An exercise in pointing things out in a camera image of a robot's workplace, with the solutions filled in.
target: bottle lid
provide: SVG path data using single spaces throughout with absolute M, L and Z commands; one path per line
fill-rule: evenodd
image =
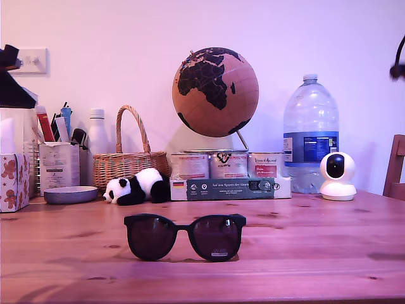
M 91 109 L 90 118 L 101 118 L 104 119 L 104 110 L 103 109 Z
M 304 75 L 303 78 L 304 78 L 304 81 L 309 80 L 309 79 L 318 80 L 318 74 L 306 74 L 306 75 Z

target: camera lens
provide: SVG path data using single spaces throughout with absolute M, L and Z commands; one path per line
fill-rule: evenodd
M 334 178 L 338 179 L 342 177 L 344 173 L 344 157 L 340 154 L 333 154 L 328 157 L 327 160 L 327 174 Z

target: bottle label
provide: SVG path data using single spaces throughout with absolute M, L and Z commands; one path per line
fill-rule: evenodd
M 284 133 L 286 167 L 318 167 L 322 158 L 339 151 L 339 132 Z

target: stuffed panda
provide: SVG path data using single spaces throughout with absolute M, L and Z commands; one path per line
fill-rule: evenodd
M 138 205 L 147 200 L 164 203 L 170 200 L 169 178 L 155 168 L 147 168 L 131 179 L 110 180 L 103 197 L 108 203 L 120 206 Z

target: black sunglasses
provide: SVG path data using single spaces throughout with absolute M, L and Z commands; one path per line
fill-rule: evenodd
M 246 218 L 240 214 L 207 215 L 190 225 L 176 225 L 168 218 L 142 213 L 124 218 L 128 244 L 142 260 L 156 261 L 173 248 L 179 230 L 187 231 L 196 253 L 211 262 L 233 258 L 240 247 Z

